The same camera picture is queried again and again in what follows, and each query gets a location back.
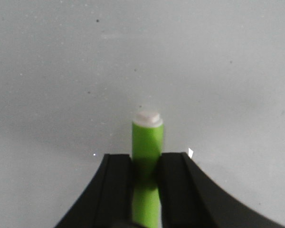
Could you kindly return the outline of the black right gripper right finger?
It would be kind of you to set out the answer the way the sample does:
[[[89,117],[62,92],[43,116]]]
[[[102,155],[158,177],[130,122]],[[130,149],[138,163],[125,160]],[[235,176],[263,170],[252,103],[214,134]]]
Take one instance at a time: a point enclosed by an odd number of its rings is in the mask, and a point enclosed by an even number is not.
[[[281,228],[216,184],[185,152],[163,153],[157,183],[164,228]]]

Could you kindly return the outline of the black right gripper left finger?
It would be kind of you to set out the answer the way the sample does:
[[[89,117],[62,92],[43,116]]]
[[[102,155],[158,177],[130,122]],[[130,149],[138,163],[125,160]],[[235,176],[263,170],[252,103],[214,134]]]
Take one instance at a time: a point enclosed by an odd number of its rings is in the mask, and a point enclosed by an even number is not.
[[[128,154],[105,154],[85,190],[57,228],[111,228],[132,221],[133,164]]]

